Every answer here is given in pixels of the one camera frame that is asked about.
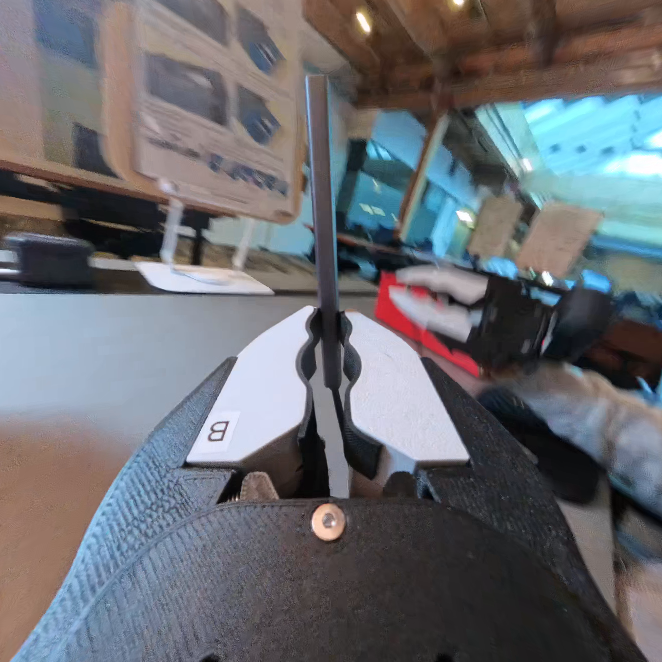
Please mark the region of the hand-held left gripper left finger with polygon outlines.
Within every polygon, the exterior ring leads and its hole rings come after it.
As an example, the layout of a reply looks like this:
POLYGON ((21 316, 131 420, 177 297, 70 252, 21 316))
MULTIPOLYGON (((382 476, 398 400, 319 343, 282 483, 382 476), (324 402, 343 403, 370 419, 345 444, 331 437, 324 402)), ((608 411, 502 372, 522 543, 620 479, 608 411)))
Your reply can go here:
POLYGON ((302 307, 238 354, 187 465, 264 472, 282 498, 313 488, 319 433, 310 379, 317 367, 318 312, 302 307))

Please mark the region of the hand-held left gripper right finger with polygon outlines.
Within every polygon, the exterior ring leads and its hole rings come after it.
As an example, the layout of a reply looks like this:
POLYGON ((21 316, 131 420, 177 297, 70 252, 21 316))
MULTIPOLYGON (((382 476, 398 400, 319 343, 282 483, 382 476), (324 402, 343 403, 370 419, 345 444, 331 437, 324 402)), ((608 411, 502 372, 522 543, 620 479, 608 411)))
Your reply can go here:
POLYGON ((343 313, 341 327, 350 494, 379 497, 394 474, 468 466, 468 449, 418 353, 357 311, 343 313))

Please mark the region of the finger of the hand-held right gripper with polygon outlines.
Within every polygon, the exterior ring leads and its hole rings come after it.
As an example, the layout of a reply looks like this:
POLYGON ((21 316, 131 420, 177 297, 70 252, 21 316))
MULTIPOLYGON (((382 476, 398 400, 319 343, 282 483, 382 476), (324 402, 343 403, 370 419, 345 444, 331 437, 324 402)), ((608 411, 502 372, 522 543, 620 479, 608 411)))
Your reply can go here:
POLYGON ((389 287, 393 305, 419 327, 458 342, 467 342, 473 331, 471 311, 456 304, 440 304, 418 297, 409 289, 389 287))
POLYGON ((488 276, 455 266, 411 266, 396 271, 395 277, 402 285, 425 287, 464 305, 482 300, 489 286, 488 276))

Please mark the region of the red plastic bin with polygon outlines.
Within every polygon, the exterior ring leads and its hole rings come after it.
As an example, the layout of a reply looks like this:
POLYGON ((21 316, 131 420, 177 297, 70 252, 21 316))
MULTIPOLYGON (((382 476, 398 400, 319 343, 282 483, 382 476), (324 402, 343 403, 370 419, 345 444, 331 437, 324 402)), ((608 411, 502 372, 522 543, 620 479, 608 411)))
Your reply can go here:
POLYGON ((405 289, 403 285, 397 283, 395 272, 381 271, 375 304, 375 317, 379 322, 413 341, 419 350, 426 350, 436 357, 443 358, 473 377, 482 376, 481 368, 467 352, 460 348, 452 348, 431 332, 409 320, 397 309, 390 297, 391 287, 398 290, 405 289))

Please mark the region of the slim grey usb hub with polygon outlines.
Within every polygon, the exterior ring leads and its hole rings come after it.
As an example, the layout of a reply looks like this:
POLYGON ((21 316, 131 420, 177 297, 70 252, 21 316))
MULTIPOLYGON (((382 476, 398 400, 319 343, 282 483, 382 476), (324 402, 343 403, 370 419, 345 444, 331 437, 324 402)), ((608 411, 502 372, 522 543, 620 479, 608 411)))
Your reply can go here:
POLYGON ((309 75, 304 82, 309 141, 310 193, 314 227, 315 264, 322 374, 324 385, 337 391, 342 382, 340 302, 334 196, 330 171, 328 79, 309 75))

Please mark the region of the person's right forearm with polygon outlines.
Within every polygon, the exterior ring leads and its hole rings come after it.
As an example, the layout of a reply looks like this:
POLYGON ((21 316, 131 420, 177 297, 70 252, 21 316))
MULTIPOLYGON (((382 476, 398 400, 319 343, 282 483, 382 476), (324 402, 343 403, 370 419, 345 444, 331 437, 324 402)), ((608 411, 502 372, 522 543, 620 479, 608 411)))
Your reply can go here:
POLYGON ((595 460, 627 497, 661 516, 661 407, 567 364, 542 365, 503 385, 595 460))

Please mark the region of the whiteboard on stand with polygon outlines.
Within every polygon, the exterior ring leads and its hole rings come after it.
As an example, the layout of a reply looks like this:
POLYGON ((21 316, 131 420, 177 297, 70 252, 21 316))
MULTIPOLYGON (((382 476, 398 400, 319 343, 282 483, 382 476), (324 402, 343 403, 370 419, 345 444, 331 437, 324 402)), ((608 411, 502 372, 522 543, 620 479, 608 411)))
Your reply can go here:
POLYGON ((486 198, 467 246, 473 258, 503 258, 516 230, 523 204, 508 195, 486 198))
POLYGON ((603 220, 603 214, 552 202, 537 213, 515 264, 520 270, 566 277, 603 220))

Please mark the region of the black box device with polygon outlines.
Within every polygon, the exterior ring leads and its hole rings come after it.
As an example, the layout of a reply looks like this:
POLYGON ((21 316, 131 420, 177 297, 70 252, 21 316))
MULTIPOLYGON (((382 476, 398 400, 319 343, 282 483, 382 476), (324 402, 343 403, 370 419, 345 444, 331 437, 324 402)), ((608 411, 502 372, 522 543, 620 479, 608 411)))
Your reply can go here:
POLYGON ((14 268, 2 268, 2 281, 51 289, 90 289, 95 277, 90 259, 95 247, 86 240, 31 232, 4 238, 15 257, 14 268))

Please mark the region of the instruction sign board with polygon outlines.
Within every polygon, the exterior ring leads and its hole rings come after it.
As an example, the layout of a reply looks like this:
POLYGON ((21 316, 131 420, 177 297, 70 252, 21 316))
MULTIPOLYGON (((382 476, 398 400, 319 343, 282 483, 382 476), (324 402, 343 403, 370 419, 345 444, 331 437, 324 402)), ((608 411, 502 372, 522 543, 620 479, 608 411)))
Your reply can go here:
POLYGON ((294 221, 305 155, 300 1, 113 1, 100 24, 107 154, 166 205, 160 262, 173 293, 273 291, 243 270, 255 222, 294 221), (229 268, 175 264, 186 211, 245 220, 229 268))

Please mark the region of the wooden table black legs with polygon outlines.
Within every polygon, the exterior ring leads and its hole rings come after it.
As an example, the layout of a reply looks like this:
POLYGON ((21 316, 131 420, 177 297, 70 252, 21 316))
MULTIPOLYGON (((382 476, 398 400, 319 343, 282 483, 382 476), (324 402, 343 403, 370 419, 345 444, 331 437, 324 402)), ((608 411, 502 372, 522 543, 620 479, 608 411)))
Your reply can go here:
POLYGON ((128 179, 111 178, 53 161, 32 161, 19 154, 4 152, 1 153, 1 169, 51 183, 95 189, 109 194, 144 199, 157 204, 166 204, 170 197, 174 197, 181 200, 187 209, 205 214, 209 218, 224 214, 222 209, 213 207, 211 203, 200 202, 189 195, 165 189, 152 179, 139 175, 132 170, 129 171, 128 179))

